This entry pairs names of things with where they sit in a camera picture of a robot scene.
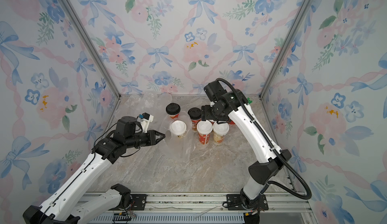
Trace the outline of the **clear plastic carrier bag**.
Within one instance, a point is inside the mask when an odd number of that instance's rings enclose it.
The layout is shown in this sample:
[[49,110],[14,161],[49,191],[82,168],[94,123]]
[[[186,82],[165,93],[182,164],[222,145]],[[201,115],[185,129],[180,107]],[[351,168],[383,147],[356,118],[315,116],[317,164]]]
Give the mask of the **clear plastic carrier bag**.
[[167,115],[159,131],[165,134],[164,140],[159,143],[161,152],[175,161],[187,162],[195,150],[194,131],[189,115],[184,111],[176,118]]

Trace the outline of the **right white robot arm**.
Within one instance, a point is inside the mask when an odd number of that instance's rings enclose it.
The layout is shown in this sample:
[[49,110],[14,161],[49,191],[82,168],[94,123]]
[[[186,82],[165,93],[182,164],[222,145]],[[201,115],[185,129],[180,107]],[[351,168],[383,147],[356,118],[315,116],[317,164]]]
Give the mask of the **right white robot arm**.
[[230,86],[224,79],[217,79],[204,87],[213,105],[201,107],[202,120],[234,124],[250,144],[257,161],[249,166],[249,180],[240,192],[241,205],[247,209],[257,209],[261,196],[268,188],[268,181],[289,161],[291,153],[282,150],[266,133],[242,91],[231,88],[226,91],[221,82]]

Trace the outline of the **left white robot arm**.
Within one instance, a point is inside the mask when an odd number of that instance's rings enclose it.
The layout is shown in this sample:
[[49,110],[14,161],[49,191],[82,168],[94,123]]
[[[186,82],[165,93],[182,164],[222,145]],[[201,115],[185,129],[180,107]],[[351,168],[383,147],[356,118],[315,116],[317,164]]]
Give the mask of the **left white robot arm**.
[[127,149],[140,150],[165,139],[165,134],[148,127],[153,116],[122,117],[93,144],[92,152],[80,168],[40,206],[30,206],[23,213],[27,224],[87,224],[102,213],[119,208],[125,214],[133,206],[131,190],[115,184],[99,197],[77,205],[91,185],[118,159],[127,158]]

